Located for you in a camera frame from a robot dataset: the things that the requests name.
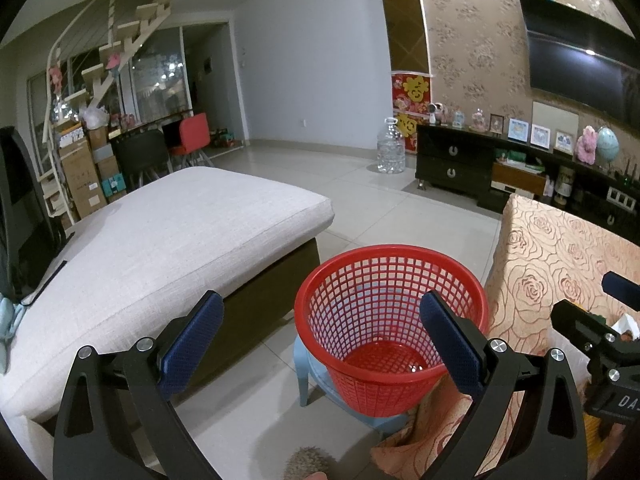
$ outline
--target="blue gripper pad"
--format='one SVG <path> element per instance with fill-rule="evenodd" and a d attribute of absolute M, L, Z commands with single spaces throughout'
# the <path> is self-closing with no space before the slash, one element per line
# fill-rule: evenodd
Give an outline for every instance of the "blue gripper pad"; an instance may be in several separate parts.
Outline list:
<path fill-rule="evenodd" d="M 164 400 L 184 391 L 207 348 L 222 325 L 225 307 L 213 293 L 204 300 L 160 363 L 158 390 Z"/>
<path fill-rule="evenodd" d="M 420 320 L 460 393 L 476 400 L 484 390 L 482 361 L 454 320 L 453 312 L 436 292 L 427 292 L 422 297 Z"/>
<path fill-rule="evenodd" d="M 634 282 L 610 270 L 602 277 L 602 291 L 640 312 L 640 286 Z"/>

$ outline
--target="basket bottom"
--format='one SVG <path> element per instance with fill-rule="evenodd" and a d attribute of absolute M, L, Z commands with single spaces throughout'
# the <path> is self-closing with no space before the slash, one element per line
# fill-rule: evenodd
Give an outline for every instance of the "basket bottom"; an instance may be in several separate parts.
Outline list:
<path fill-rule="evenodd" d="M 410 346 L 394 341 L 373 341 L 356 348 L 344 362 L 372 372 L 405 374 L 427 368 L 427 361 Z"/>

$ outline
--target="basket rim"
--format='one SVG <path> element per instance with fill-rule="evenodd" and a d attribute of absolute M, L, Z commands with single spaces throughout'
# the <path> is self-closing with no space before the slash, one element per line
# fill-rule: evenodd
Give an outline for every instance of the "basket rim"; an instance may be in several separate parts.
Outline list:
<path fill-rule="evenodd" d="M 433 368 L 428 368 L 427 370 L 402 374 L 385 374 L 382 372 L 374 372 L 358 368 L 354 365 L 345 363 L 344 361 L 340 361 L 340 359 L 332 356 L 327 350 L 322 348 L 311 332 L 311 327 L 305 321 L 303 312 L 305 299 L 316 290 L 316 286 L 324 280 L 324 277 L 327 274 L 335 272 L 345 264 L 353 263 L 354 256 L 358 256 L 360 258 L 375 258 L 380 256 L 390 256 L 390 252 L 392 255 L 400 256 L 400 254 L 394 254 L 400 251 L 403 253 L 409 253 L 401 255 L 407 258 L 428 259 L 427 256 L 436 256 L 437 259 L 446 261 L 447 268 L 455 270 L 456 273 L 459 272 L 469 279 L 474 287 L 474 290 L 469 290 L 469 293 L 474 296 L 474 300 L 479 300 L 480 304 L 480 320 L 478 328 L 480 329 L 480 332 L 486 334 L 489 321 L 489 302 L 486 298 L 486 294 L 484 293 L 484 288 L 482 288 L 482 285 L 473 273 L 460 262 L 446 254 L 419 246 L 405 244 L 381 244 L 360 247 L 338 254 L 330 260 L 327 260 L 324 264 L 316 267 L 311 274 L 306 277 L 306 280 L 302 283 L 298 289 L 298 293 L 296 294 L 296 300 L 294 302 L 294 320 L 298 335 L 300 336 L 300 339 L 302 339 L 302 343 L 305 347 L 327 368 L 336 370 L 341 374 L 351 376 L 359 381 L 389 386 L 393 384 L 417 383 L 433 379 L 434 377 L 446 373 L 447 368 L 444 363 L 440 363 L 439 365 L 434 366 Z"/>

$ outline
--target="blue globe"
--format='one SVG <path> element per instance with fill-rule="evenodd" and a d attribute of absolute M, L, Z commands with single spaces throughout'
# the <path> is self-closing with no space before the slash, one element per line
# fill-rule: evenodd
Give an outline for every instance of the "blue globe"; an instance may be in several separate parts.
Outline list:
<path fill-rule="evenodd" d="M 618 156 L 620 145 L 616 134 L 606 126 L 598 130 L 598 143 L 596 145 L 596 155 L 606 162 L 611 162 Z"/>

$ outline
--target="red chair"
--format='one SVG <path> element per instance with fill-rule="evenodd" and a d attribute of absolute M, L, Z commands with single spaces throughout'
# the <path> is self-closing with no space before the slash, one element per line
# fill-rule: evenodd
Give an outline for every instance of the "red chair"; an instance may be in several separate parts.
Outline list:
<path fill-rule="evenodd" d="M 203 148 L 209 145 L 209 125 L 205 114 L 187 117 L 180 122 L 180 146 L 171 148 L 170 153 L 181 156 L 180 168 L 197 166 L 200 156 L 207 166 L 214 167 Z"/>

